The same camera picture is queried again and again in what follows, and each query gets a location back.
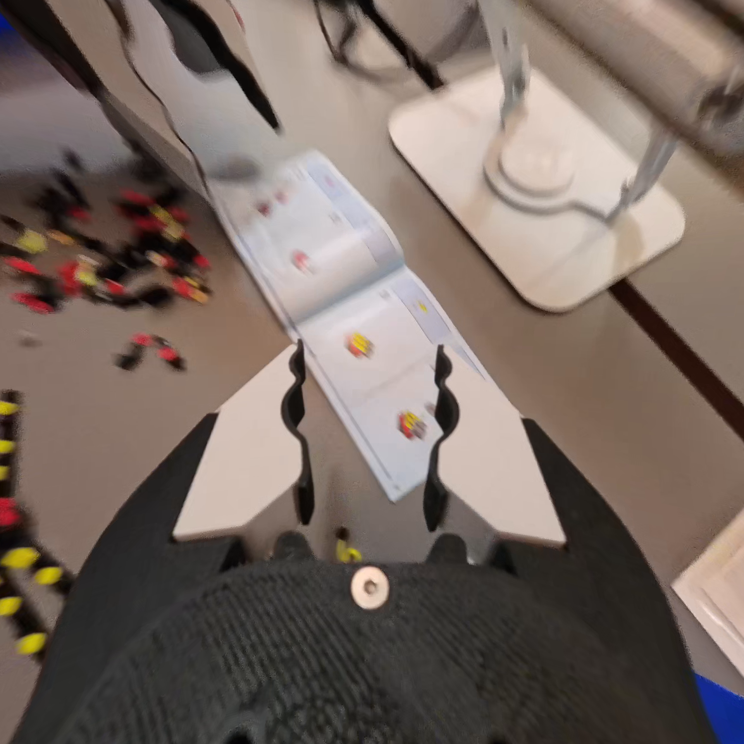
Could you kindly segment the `white metal stand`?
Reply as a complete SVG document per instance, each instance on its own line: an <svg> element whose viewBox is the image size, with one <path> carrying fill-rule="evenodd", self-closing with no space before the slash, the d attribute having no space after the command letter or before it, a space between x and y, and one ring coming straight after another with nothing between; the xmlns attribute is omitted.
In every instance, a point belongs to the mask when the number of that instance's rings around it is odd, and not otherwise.
<svg viewBox="0 0 744 744"><path fill-rule="evenodd" d="M530 63L522 9L653 116L643 155ZM658 180L680 141L742 154L742 2L478 2L494 65L398 108L398 154L526 302L572 310L682 239Z"/></svg>

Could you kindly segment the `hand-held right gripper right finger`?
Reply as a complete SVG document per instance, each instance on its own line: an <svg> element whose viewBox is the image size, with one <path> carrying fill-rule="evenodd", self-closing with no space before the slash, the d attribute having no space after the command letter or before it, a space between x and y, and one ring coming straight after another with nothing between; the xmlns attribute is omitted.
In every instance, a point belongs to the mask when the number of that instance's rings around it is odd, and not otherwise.
<svg viewBox="0 0 744 744"><path fill-rule="evenodd" d="M466 544L499 538L565 544L566 535L527 436L526 420L491 380L440 345L435 419L423 490L429 533L464 529Z"/></svg>

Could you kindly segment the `clear plastic bag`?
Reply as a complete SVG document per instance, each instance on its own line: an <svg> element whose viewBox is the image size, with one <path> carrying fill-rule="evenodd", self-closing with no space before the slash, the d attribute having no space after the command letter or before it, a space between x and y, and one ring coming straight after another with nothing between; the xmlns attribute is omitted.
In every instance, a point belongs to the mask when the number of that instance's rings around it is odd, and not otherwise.
<svg viewBox="0 0 744 744"><path fill-rule="evenodd" d="M674 581L687 610L743 674L743 512Z"/></svg>

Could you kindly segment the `pile of lego pieces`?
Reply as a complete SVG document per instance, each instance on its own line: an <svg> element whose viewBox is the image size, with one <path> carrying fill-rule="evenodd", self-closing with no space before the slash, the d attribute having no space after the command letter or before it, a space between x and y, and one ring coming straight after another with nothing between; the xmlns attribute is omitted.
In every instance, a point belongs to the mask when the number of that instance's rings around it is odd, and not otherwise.
<svg viewBox="0 0 744 744"><path fill-rule="evenodd" d="M2 214L2 226L13 234L11 242L2 242L2 268L28 285L12 294L14 303L51 315L75 298L123 310L159 309L176 297L208 302L210 261L191 241L183 188L167 184L156 194L121 190L110 204L133 232L115 247L79 229L93 212L78 183L87 169L73 150L63 150L62 158L64 167L52 172L53 182L30 203L42 214L42 231Z"/></svg>

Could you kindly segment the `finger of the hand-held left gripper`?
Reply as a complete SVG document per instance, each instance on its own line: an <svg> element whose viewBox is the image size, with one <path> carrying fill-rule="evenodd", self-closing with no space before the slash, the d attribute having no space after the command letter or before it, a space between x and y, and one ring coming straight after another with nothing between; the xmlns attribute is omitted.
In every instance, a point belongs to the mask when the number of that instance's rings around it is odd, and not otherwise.
<svg viewBox="0 0 744 744"><path fill-rule="evenodd" d="M187 21L181 20L174 33L176 12L163 2L125 2L125 16L133 67L203 176L218 181L258 177L271 159L276 135L227 70L195 72L182 63L178 51L196 41L196 31L186 31Z"/></svg>
<svg viewBox="0 0 744 744"><path fill-rule="evenodd" d="M102 83L102 105L115 111L141 146L199 196L207 196L202 170L176 133L168 111L135 70L125 34L106 2L51 1L60 21Z"/></svg>

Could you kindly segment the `black yellow lego spider model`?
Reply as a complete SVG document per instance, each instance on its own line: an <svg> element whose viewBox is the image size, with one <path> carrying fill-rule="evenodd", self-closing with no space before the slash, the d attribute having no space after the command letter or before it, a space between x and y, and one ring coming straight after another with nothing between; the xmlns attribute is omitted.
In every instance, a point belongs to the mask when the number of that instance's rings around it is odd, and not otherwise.
<svg viewBox="0 0 744 744"><path fill-rule="evenodd" d="M28 511L17 496L22 394L1 393L1 617L14 634L15 652L41 665L52 631L14 579L25 572L33 584L66 603L76 577L37 538Z"/></svg>

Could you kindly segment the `blue plastic bin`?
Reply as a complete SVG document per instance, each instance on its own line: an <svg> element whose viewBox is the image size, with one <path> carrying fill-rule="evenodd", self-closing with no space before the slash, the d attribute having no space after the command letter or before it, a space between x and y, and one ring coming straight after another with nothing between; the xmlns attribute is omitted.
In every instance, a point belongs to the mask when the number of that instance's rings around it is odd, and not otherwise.
<svg viewBox="0 0 744 744"><path fill-rule="evenodd" d="M743 697L695 673L704 710L719 743L743 743Z"/></svg>

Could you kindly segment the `lego instruction booklet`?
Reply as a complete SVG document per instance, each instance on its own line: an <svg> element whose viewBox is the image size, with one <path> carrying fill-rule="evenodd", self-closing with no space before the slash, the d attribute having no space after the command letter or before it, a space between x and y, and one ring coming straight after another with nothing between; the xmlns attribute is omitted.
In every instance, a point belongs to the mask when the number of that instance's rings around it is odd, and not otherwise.
<svg viewBox="0 0 744 744"><path fill-rule="evenodd" d="M208 180L238 255L348 430L386 497L425 480L437 348L490 380L380 213L325 155L256 179Z"/></svg>

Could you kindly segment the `black red lego piece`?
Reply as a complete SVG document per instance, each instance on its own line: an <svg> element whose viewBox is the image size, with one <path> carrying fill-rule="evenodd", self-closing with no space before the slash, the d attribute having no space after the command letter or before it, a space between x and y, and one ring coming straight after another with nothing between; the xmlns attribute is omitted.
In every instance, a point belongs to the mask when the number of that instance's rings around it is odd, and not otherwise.
<svg viewBox="0 0 744 744"><path fill-rule="evenodd" d="M131 336L125 349L114 357L114 364L121 370L132 371L142 364L148 354L154 354L175 371L185 371L187 368L184 358L169 341L146 333Z"/></svg>

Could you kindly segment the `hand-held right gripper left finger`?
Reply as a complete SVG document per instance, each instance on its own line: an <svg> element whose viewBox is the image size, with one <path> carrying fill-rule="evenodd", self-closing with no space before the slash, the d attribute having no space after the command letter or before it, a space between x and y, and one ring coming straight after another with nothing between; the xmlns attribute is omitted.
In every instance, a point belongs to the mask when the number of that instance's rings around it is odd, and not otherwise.
<svg viewBox="0 0 744 744"><path fill-rule="evenodd" d="M174 539L276 539L315 511L303 342L291 344L217 410Z"/></svg>

